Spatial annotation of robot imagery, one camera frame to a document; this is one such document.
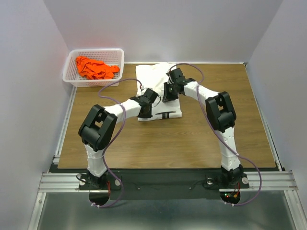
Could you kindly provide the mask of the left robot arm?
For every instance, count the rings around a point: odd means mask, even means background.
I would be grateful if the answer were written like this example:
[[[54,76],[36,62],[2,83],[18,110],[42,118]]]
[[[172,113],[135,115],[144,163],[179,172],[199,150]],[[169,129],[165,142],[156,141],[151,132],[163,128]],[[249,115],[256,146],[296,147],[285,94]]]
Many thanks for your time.
[[[122,103],[115,101],[115,105],[107,107],[96,104],[90,109],[78,131],[88,160],[87,176],[84,179],[79,177],[80,181],[95,189],[107,186],[104,155],[106,149],[119,135],[113,136],[116,124],[124,125],[126,119],[131,117],[152,117],[152,105],[158,96],[158,93],[147,88],[143,95],[131,97]]]

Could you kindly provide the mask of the white t-shirt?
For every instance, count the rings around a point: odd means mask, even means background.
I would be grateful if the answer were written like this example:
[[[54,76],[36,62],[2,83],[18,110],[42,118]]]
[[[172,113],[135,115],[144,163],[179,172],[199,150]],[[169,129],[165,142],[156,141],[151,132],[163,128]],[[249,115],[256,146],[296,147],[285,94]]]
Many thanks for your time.
[[[144,90],[137,89],[137,96],[144,94],[145,90],[150,88],[158,97],[152,105],[152,117],[138,118],[139,121],[153,121],[169,118],[181,118],[182,111],[179,99],[167,103],[162,102],[164,95],[164,83],[168,81],[167,72],[174,63],[162,62],[154,65],[137,65],[135,68],[136,79],[139,80]]]

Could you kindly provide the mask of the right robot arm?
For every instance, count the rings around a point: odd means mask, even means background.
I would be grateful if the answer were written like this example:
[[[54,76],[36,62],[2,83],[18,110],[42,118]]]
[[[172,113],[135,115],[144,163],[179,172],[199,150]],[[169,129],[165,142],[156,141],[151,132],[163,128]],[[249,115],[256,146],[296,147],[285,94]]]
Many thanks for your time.
[[[169,80],[164,83],[163,102],[188,96],[197,100],[205,118],[218,138],[221,153],[221,183],[226,187],[236,185],[243,176],[243,166],[236,151],[234,127],[236,113],[227,92],[212,91],[192,78],[186,78],[181,69],[169,69]]]

